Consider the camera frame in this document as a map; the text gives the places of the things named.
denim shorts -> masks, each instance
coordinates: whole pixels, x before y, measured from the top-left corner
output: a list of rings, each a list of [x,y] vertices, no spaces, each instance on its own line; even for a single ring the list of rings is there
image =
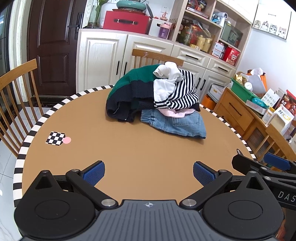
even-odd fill
[[[158,109],[142,110],[141,121],[175,135],[205,139],[206,130],[201,115],[194,111],[184,118],[164,116]]]

cat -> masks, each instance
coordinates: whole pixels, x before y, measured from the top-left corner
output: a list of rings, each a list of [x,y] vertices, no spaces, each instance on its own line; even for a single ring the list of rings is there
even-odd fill
[[[287,29],[286,29],[286,28],[282,28],[282,27],[280,27],[280,28],[279,28],[278,36],[281,37],[281,38],[285,38],[285,36],[286,36],[286,32],[287,32]]]
[[[276,32],[277,32],[277,26],[271,24],[271,25],[270,25],[270,29],[269,29],[268,32],[271,33],[271,34],[276,34]]]
[[[260,22],[259,20],[256,20],[256,21],[254,22],[253,27],[256,28],[256,29],[259,29],[260,26],[261,26],[261,22]]]
[[[268,21],[263,22],[262,26],[260,27],[260,30],[266,31],[268,30],[269,23]]]

dark brown door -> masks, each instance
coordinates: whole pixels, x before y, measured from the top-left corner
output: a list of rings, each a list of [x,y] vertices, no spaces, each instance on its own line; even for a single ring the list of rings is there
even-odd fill
[[[34,78],[39,95],[76,93],[78,29],[86,0],[32,0],[28,60],[37,59]]]

chair backrest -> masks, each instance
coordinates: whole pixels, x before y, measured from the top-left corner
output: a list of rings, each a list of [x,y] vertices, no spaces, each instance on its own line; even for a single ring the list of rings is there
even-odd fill
[[[133,49],[133,52],[131,54],[132,56],[135,56],[135,61],[134,61],[134,69],[135,68],[140,68],[143,66],[147,65],[154,65],[154,64],[164,64],[165,62],[174,62],[176,63],[177,66],[183,66],[184,61],[178,58],[174,58],[171,56],[167,56],[164,54],[160,53],[154,53],[154,52],[149,52],[145,50],[140,50],[140,49]],[[137,57],[140,57],[140,62],[137,64]]]
[[[37,62],[36,62],[36,59],[33,59],[33,60],[30,60],[30,61],[16,67],[15,69],[10,70],[9,72],[7,72],[6,74],[4,74],[3,76],[0,77],[0,93],[3,98],[7,112],[9,114],[9,117],[12,120],[14,127],[15,127],[15,130],[13,130],[11,128],[8,119],[6,118],[6,116],[4,114],[4,111],[3,111],[2,107],[0,106],[0,114],[1,114],[1,116],[5,122],[5,125],[7,127],[7,130],[8,130],[8,132],[7,132],[5,127],[3,126],[3,124],[0,122],[0,128],[2,130],[2,132],[0,134],[0,138],[15,156],[17,156],[17,153],[20,150],[21,144],[25,140],[25,136],[28,135],[29,132],[28,132],[26,125],[25,125],[24,121],[22,120],[20,113],[18,111],[17,103],[15,102],[15,98],[12,95],[10,83],[13,83],[13,85],[15,86],[15,89],[16,89],[18,98],[20,100],[20,104],[24,110],[24,114],[26,116],[26,119],[28,120],[28,123],[29,123],[30,127],[32,128],[33,123],[30,119],[30,116],[29,116],[27,110],[26,110],[25,104],[22,100],[22,96],[20,93],[20,89],[17,85],[16,79],[20,76],[23,77],[25,93],[26,93],[30,108],[32,110],[34,119],[37,122],[38,121],[37,115],[36,115],[36,112],[34,110],[34,107],[33,107],[32,101],[31,101],[31,96],[30,96],[30,92],[29,92],[27,82],[26,82],[26,77],[25,77],[25,74],[30,73],[30,76],[32,79],[32,87],[34,90],[34,94],[36,96],[37,104],[38,104],[41,115],[43,115],[43,110],[42,110],[41,103],[40,103],[40,100],[38,97],[36,84],[35,84],[35,80],[34,80],[34,76],[33,76],[33,70],[36,68],[37,68]],[[14,119],[14,116],[13,116],[12,111],[9,106],[9,100],[12,103],[13,110],[14,110],[21,126],[19,126],[17,124],[16,120]],[[23,135],[23,131],[21,131],[21,128],[24,129],[24,131],[26,133],[25,136]]]
[[[269,124],[266,129],[267,136],[264,138],[264,140],[260,143],[260,145],[257,147],[257,149],[254,151],[254,154],[256,155],[261,147],[264,145],[266,141],[269,142],[269,146],[266,150],[261,154],[260,157],[258,157],[258,160],[261,160],[266,153],[269,152],[269,150],[274,146],[274,155],[277,155],[279,157],[285,158],[289,161],[296,161],[296,153],[293,151],[289,143],[285,140],[285,138],[278,132],[278,130],[272,125]]]

green plastic bin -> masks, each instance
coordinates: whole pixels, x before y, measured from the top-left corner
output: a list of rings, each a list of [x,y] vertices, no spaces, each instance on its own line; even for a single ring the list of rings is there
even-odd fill
[[[257,95],[248,91],[245,87],[243,87],[236,80],[234,80],[234,79],[231,79],[231,80],[233,82],[233,85],[231,87],[232,92],[235,93],[243,102],[247,102],[247,100],[252,101],[252,99],[254,97],[258,98]]]

